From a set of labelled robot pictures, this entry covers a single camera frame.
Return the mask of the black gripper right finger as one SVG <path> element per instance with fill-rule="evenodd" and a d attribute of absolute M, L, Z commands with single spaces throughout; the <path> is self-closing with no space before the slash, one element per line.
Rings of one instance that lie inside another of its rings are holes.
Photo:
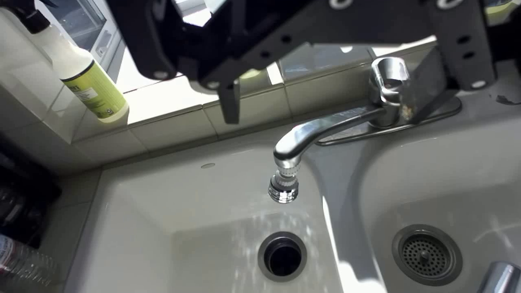
<path fill-rule="evenodd" d="M 430 0 L 430 19 L 449 76 L 464 91 L 495 80 L 482 0 Z"/>

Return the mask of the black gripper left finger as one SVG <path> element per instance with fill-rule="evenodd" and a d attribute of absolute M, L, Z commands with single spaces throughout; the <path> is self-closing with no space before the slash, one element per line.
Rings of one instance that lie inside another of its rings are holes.
<path fill-rule="evenodd" d="M 236 81 L 218 89 L 220 106 L 226 124 L 239 122 L 239 85 Z"/>

